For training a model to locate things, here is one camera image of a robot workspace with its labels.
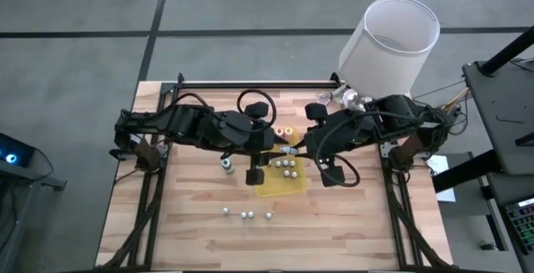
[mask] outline wooden tabletop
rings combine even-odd
[[[142,82],[133,111],[154,111],[160,84]],[[314,124],[305,117],[304,106],[316,101],[319,90],[267,89],[265,92],[278,109],[275,126],[295,126],[302,136],[306,127]],[[195,93],[216,110],[223,110],[236,109],[240,91],[195,89]],[[242,104],[261,99],[249,94]],[[196,104],[196,101],[184,99],[180,103]],[[333,104],[328,108],[329,113],[338,109]],[[378,148],[374,145],[342,155],[360,172],[361,182],[357,187],[323,187],[319,171],[305,160],[307,192],[260,198],[253,187],[244,183],[249,158],[232,156],[234,173],[227,175],[220,167],[220,153],[175,144],[169,153],[152,269],[397,269]],[[122,162],[117,177],[131,171],[133,166],[133,161]],[[344,171],[347,182],[354,180],[347,168]],[[142,180],[139,172],[114,187],[97,265],[111,258],[133,228]],[[428,170],[412,170],[408,188],[419,230],[438,255],[451,263]],[[224,207],[230,209],[230,215],[223,215]],[[254,211],[256,216],[242,220],[239,215],[244,211]],[[266,212],[273,213],[271,220],[264,217]],[[404,238],[409,251],[406,233]],[[143,255],[142,244],[140,260]]]

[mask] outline metal bracket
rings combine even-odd
[[[393,144],[391,142],[389,143],[383,143],[380,145],[380,155],[383,157],[383,158],[389,158],[389,153],[391,151],[391,149],[395,148],[395,147],[398,147],[399,145],[398,144]],[[414,158],[421,158],[421,159],[424,159],[424,158],[429,158],[431,156],[430,152],[420,152],[420,153],[417,153],[414,155]]]

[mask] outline yellow plastic container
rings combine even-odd
[[[286,135],[285,139],[290,142],[289,146],[293,146],[299,143],[299,134],[295,127],[284,127],[291,128],[291,135]],[[280,152],[280,147],[284,145],[276,144],[275,147],[271,150],[273,152]],[[294,161],[295,167],[283,166],[279,168],[275,166],[276,161],[283,163],[284,160],[288,162]],[[298,194],[306,191],[306,174],[304,171],[304,164],[302,158],[294,157],[294,155],[286,155],[284,157],[279,157],[271,160],[270,165],[262,167],[265,178],[262,185],[256,185],[255,190],[256,194],[259,197],[272,197],[277,195],[289,195],[289,194]],[[288,170],[290,176],[285,177],[284,171]],[[293,172],[297,173],[297,177],[291,177]]]

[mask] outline gray floor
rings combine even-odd
[[[0,0],[0,32],[149,30],[157,1]],[[160,29],[353,28],[373,1],[168,0]],[[435,11],[442,27],[534,23],[534,0],[420,1]],[[463,63],[490,57],[517,35],[442,34],[412,94],[461,80]],[[347,38],[159,38],[148,79],[174,80],[178,72],[189,80],[324,79],[336,70]],[[41,193],[18,271],[92,266],[117,165],[108,156],[113,123],[118,111],[131,105],[146,42],[145,38],[0,39],[0,132],[41,148],[53,161],[55,175],[68,179],[63,193]],[[534,50],[525,53],[533,56]],[[420,100],[441,104],[461,86]],[[472,100],[468,108],[467,131],[451,137],[442,152],[479,154],[490,148]],[[479,253],[478,243],[473,243],[487,234],[472,227],[480,227],[476,219],[444,220],[456,264],[518,270],[509,255]]]

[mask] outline blue light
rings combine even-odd
[[[17,161],[17,156],[15,154],[8,154],[8,156],[6,156],[6,161],[8,164],[12,164]]]

